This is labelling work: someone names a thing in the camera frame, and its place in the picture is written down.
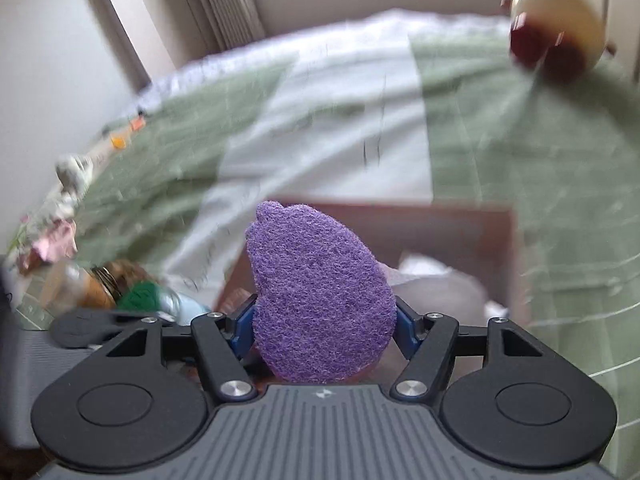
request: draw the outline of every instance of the purple sponge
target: purple sponge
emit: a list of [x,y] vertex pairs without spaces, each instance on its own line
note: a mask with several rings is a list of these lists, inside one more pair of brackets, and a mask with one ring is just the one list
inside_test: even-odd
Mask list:
[[306,205],[262,202],[246,232],[254,271],[255,343],[281,379],[327,383],[375,363],[396,325],[396,300],[373,254],[340,222]]

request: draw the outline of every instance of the brown box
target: brown box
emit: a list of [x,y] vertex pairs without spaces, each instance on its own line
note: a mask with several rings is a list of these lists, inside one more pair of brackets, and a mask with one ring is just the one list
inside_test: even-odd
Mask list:
[[[529,321],[524,287],[518,272],[518,235],[514,214],[509,209],[466,208],[446,204],[358,204],[337,202],[308,203],[278,200],[283,205],[307,203],[356,233],[379,262],[398,268],[404,252],[420,253],[476,277],[491,300],[510,309],[510,317],[521,326]],[[254,277],[246,250],[242,250],[216,309],[233,301],[238,289],[255,292]],[[390,385],[403,368],[404,359],[391,344],[379,369],[368,378]],[[481,365],[481,360],[463,358],[460,376]]]

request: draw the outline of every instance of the ribbed gray surface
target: ribbed gray surface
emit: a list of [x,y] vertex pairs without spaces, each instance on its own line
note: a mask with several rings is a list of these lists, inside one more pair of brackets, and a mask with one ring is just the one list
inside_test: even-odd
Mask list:
[[2,317],[0,434],[12,447],[34,449],[38,442],[31,429],[31,407],[36,397],[92,351],[59,348],[49,333],[21,329],[10,312]]
[[[219,410],[183,455],[113,480],[506,480],[536,478],[469,457],[424,407],[388,400],[377,386],[270,386],[260,400]],[[92,475],[52,466],[47,480]],[[610,479],[595,464],[538,475]]]

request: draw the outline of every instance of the orange object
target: orange object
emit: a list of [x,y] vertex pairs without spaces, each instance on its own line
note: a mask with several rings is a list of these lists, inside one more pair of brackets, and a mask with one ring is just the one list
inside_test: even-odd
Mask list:
[[124,136],[111,136],[111,144],[116,150],[124,150],[127,147],[127,139]]
[[129,126],[131,126],[131,131],[136,132],[146,125],[145,118],[142,115],[139,115],[135,119],[129,121]]

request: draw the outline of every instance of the bedding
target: bedding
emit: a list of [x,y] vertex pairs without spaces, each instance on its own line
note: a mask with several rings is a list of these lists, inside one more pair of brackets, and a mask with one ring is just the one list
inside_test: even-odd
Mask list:
[[[529,329],[618,406],[603,464],[640,476],[640,100],[604,59],[552,88],[503,18],[388,12],[189,65],[76,216],[82,265],[127,257],[205,304],[267,196],[514,208]],[[26,327],[49,319],[31,282]]]

